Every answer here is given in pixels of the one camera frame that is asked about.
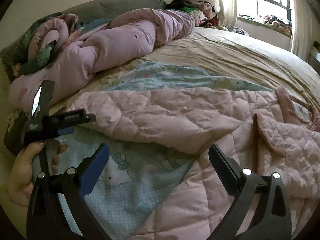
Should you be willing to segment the person's left hand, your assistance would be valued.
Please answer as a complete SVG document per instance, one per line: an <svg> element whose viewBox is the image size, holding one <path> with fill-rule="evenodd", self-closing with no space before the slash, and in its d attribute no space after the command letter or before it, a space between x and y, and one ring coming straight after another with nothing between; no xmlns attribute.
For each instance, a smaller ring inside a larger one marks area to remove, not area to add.
<svg viewBox="0 0 320 240"><path fill-rule="evenodd" d="M7 195L10 201L18 206L29 205L34 187L32 162L45 145L45 142L33 142L23 148L15 159L7 185Z"/></svg>

